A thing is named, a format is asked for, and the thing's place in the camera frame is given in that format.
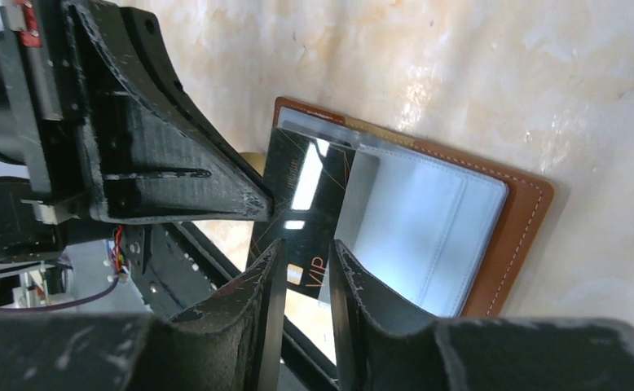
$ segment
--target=white stitching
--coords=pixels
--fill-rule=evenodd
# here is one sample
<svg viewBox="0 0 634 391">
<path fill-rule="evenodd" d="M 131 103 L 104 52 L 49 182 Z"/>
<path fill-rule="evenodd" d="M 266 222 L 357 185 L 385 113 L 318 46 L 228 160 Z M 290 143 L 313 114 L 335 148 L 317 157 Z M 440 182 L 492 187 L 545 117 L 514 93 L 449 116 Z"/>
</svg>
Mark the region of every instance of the white stitching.
<svg viewBox="0 0 634 391">
<path fill-rule="evenodd" d="M 285 107 L 293 108 L 293 109 L 296 109 L 296 110 L 301 110 L 301 108 L 299 106 L 297 106 L 295 104 L 292 104 L 290 102 L 286 102 Z M 280 108 L 278 108 L 278 107 L 275 109 L 275 118 L 277 120 L 279 118 L 279 110 L 280 110 Z M 356 128 L 358 130 L 362 130 L 362 131 L 364 131 L 366 133 L 369 133 L 367 129 L 365 129 L 362 126 L 356 125 L 356 124 L 348 124 L 346 126 L 352 126 L 352 127 Z M 391 141 L 394 141 L 395 143 L 401 144 L 401 142 L 399 142 L 396 138 L 393 138 L 393 137 L 387 137 L 385 135 L 381 135 L 381 136 L 378 136 L 378 137 L 386 138 L 386 139 L 389 139 Z M 533 212 L 531 213 L 531 217 L 528 219 L 528 223 L 526 224 L 526 227 L 523 229 L 523 235 L 521 235 L 521 239 L 518 241 L 518 246 L 516 247 L 516 250 L 514 250 L 514 252 L 513 252 L 512 259 L 509 262 L 509 265 L 507 266 L 507 270 L 504 271 L 504 276 L 502 276 L 502 280 L 500 281 L 500 285 L 495 290 L 495 296 L 492 297 L 492 301 L 490 302 L 490 307 L 487 309 L 487 312 L 485 313 L 485 316 L 490 316 L 490 312 L 492 311 L 492 308 L 494 308 L 495 302 L 497 301 L 497 299 L 500 296 L 500 291 L 502 290 L 502 287 L 504 286 L 504 281 L 509 276 L 509 271 L 511 271 L 511 269 L 513 267 L 513 263 L 516 261 L 516 257 L 518 256 L 518 252 L 521 250 L 521 246 L 523 245 L 523 241 L 526 239 L 526 235 L 528 235 L 528 229 L 531 226 L 531 223 L 533 222 L 533 219 L 535 218 L 535 214 L 538 212 L 538 207 L 540 206 L 540 203 L 543 201 L 543 189 L 541 189 L 540 186 L 536 185 L 533 182 L 528 182 L 528 181 L 526 181 L 524 179 L 519 179 L 519 178 L 516 178 L 514 176 L 505 174 L 505 173 L 499 173 L 497 171 L 494 171 L 493 169 L 488 169 L 487 167 L 483 167 L 483 166 L 480 166 L 480 165 L 469 163 L 469 162 L 464 161 L 464 160 L 459 160 L 459 159 L 456 159 L 456 158 L 451 157 L 451 156 L 443 155 L 441 153 L 433 152 L 433 151 L 430 151 L 429 149 L 425 149 L 423 147 L 418 147 L 414 143 L 403 143 L 403 144 L 407 145 L 409 147 L 413 147 L 414 149 L 417 149 L 418 151 L 427 152 L 429 154 L 432 154 L 432 156 L 436 156 L 436 157 L 442 158 L 444 160 L 451 160 L 451 161 L 453 161 L 455 163 L 458 163 L 458 164 L 467 165 L 468 167 L 473 167 L 475 169 L 480 169 L 482 171 L 488 172 L 490 174 L 499 175 L 501 177 L 504 177 L 504 178 L 507 178 L 507 179 L 511 179 L 514 182 L 520 182 L 520 183 L 527 184 L 530 187 L 533 187 L 534 189 L 536 189 L 538 191 L 538 200 L 535 202 L 535 207 L 533 208 Z"/>
</svg>

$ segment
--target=black card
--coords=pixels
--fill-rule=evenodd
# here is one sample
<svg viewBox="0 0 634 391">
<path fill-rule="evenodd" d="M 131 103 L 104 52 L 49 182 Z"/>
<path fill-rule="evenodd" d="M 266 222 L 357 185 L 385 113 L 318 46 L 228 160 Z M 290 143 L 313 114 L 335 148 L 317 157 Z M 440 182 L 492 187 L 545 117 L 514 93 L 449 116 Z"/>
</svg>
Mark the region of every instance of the black card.
<svg viewBox="0 0 634 391">
<path fill-rule="evenodd" d="M 324 281 L 355 151 L 288 130 L 271 132 L 264 183 L 274 216 L 255 222 L 248 266 L 276 239 L 286 239 L 288 287 L 315 299 Z"/>
</svg>

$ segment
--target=brown leather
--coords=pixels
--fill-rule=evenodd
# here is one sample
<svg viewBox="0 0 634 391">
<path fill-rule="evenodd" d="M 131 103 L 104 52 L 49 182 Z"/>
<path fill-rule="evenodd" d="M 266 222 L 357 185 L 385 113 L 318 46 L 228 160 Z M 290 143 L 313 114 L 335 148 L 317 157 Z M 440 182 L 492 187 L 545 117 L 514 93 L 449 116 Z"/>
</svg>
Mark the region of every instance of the brown leather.
<svg viewBox="0 0 634 391">
<path fill-rule="evenodd" d="M 433 141 L 412 138 L 288 98 L 276 99 L 274 126 L 278 124 L 281 108 L 291 108 L 355 131 L 375 134 L 392 143 L 489 175 L 506 183 L 509 194 L 504 203 L 504 209 L 462 312 L 462 316 L 472 317 L 499 315 L 553 201 L 554 188 L 549 182 L 533 174 L 527 174 Z"/>
</svg>

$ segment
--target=beige marble surface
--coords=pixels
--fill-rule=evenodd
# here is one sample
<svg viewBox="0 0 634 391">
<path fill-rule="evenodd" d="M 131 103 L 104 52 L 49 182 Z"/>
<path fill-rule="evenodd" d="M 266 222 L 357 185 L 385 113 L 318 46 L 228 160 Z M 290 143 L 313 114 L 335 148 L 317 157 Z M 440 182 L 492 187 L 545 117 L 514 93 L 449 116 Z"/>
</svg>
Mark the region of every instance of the beige marble surface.
<svg viewBox="0 0 634 391">
<path fill-rule="evenodd" d="M 157 13 L 185 90 L 241 151 L 266 148 L 287 95 L 549 178 L 504 314 L 634 324 L 634 0 L 126 3 Z M 250 224 L 203 227 L 244 262 Z M 288 311 L 308 327 L 310 307 Z"/>
</svg>

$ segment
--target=stitched edge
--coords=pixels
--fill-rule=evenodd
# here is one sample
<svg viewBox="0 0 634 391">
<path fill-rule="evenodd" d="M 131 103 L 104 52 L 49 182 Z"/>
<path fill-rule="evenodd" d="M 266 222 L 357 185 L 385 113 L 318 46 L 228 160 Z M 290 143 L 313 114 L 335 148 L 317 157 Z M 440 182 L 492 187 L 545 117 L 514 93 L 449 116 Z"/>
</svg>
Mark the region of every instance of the stitched edge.
<svg viewBox="0 0 634 391">
<path fill-rule="evenodd" d="M 300 108 L 298 105 L 293 104 L 291 102 L 286 102 L 286 104 L 284 106 L 282 106 L 282 107 L 292 108 L 292 109 L 298 110 L 298 111 L 302 110 L 302 108 Z M 281 107 L 275 108 L 276 121 L 277 122 L 279 120 L 278 113 L 279 113 L 280 109 L 281 109 Z M 356 128 L 356 129 L 358 129 L 358 130 L 362 130 L 365 133 L 369 133 L 367 129 L 365 129 L 365 128 L 361 127 L 361 126 L 358 126 L 356 124 L 349 124 L 349 125 L 354 127 L 354 128 Z M 382 137 L 384 139 L 388 139 L 390 141 L 393 141 L 393 142 L 397 143 L 398 145 L 402 145 L 402 143 L 399 142 L 398 140 L 396 140 L 396 138 L 387 137 L 385 135 L 378 136 L 378 137 Z M 474 163 L 469 163 L 468 161 L 465 161 L 465 160 L 456 159 L 455 157 L 451 157 L 449 155 L 444 155 L 442 153 L 430 151 L 429 149 L 426 149 L 426 148 L 423 148 L 423 147 L 415 145 L 415 142 L 413 144 L 403 143 L 403 145 L 406 145 L 406 146 L 409 146 L 409 147 L 413 147 L 413 149 L 416 149 L 418 151 L 427 152 L 427 153 L 431 154 L 432 156 L 436 156 L 436 157 L 442 158 L 444 160 L 451 160 L 451 161 L 454 161 L 455 163 L 466 165 L 468 167 L 473 167 L 475 169 L 480 169 L 481 171 L 484 171 L 486 173 L 499 175 L 499 176 L 501 176 L 503 178 L 511 179 L 514 182 L 524 183 L 526 185 L 529 185 L 530 187 L 533 187 L 534 189 L 536 189 L 538 191 L 538 199 L 535 202 L 535 207 L 533 208 L 533 211 L 531 212 L 531 217 L 528 219 L 528 223 L 526 224 L 526 227 L 523 229 L 523 235 L 521 235 L 521 238 L 518 240 L 518 245 L 516 246 L 516 250 L 514 250 L 512 258 L 511 258 L 511 261 L 509 262 L 509 265 L 507 266 L 507 269 L 504 271 L 504 276 L 502 276 L 502 280 L 500 281 L 500 285 L 495 290 L 495 295 L 494 295 L 494 297 L 492 297 L 492 301 L 490 302 L 490 307 L 487 309 L 487 312 L 485 313 L 485 316 L 490 316 L 490 312 L 495 307 L 495 303 L 497 302 L 497 299 L 500 296 L 500 292 L 502 290 L 502 287 L 504 286 L 504 281 L 506 281 L 507 277 L 509 276 L 509 271 L 511 271 L 511 269 L 513 267 L 513 263 L 516 261 L 516 257 L 518 256 L 518 252 L 521 251 L 521 246 L 523 245 L 523 242 L 526 239 L 526 235 L 528 235 L 528 229 L 531 227 L 531 224 L 533 223 L 533 219 L 535 218 L 535 214 L 538 212 L 538 207 L 540 206 L 540 203 L 543 201 L 543 189 L 540 188 L 540 186 L 536 185 L 535 183 L 528 182 L 525 179 L 519 179 L 519 178 L 514 177 L 512 175 L 505 174 L 505 173 L 500 173 L 498 171 L 494 171 L 493 169 L 488 169 L 487 167 L 484 167 L 484 166 L 481 166 L 481 165 L 476 165 Z"/>
</svg>

